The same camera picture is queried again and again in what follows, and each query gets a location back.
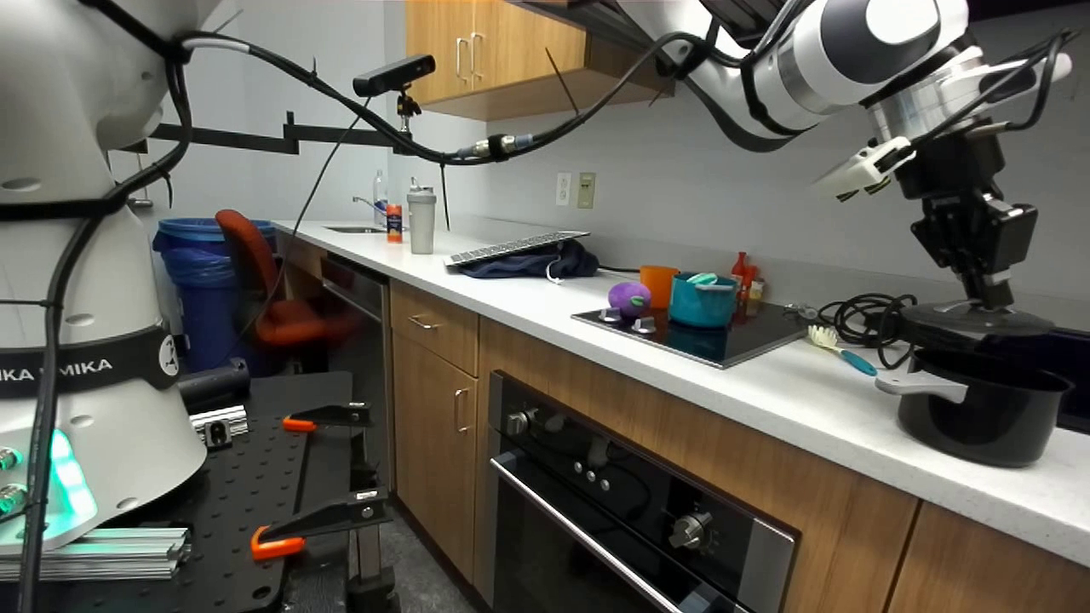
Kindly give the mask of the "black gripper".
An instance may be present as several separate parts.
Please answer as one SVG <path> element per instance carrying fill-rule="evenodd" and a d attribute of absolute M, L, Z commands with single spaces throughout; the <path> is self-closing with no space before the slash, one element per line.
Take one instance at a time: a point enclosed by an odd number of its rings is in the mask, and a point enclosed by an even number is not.
<path fill-rule="evenodd" d="M 994 129 L 960 129 L 924 140 L 895 170 L 907 197 L 924 203 L 910 225 L 924 252 L 952 267 L 970 307 L 1012 307 L 1007 267 L 1029 256 L 1038 212 L 1007 199 L 999 186 L 1006 170 Z"/>

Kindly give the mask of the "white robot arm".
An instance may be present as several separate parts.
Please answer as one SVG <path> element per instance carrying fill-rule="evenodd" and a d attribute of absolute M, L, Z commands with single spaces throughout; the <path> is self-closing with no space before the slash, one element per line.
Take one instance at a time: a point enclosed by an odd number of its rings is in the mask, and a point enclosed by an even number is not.
<path fill-rule="evenodd" d="M 1002 101 L 1042 101 L 1070 76 L 1058 38 L 992 61 L 966 0 L 513 0 L 613 34 L 684 80 L 744 149 L 770 154 L 861 106 L 874 140 L 826 177 L 848 199 L 890 182 L 924 203 L 913 225 L 966 303 L 1006 311 L 1007 267 L 1029 256 L 1036 212 L 994 182 Z"/>

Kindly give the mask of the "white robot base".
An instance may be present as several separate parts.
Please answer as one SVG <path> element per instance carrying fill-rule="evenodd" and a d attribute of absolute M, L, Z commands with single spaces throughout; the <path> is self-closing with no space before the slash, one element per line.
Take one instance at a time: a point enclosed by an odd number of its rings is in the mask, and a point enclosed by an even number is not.
<path fill-rule="evenodd" d="M 110 155 L 185 101 L 218 0 L 0 0 L 2 548 L 55 550 L 203 464 L 156 256 Z"/>

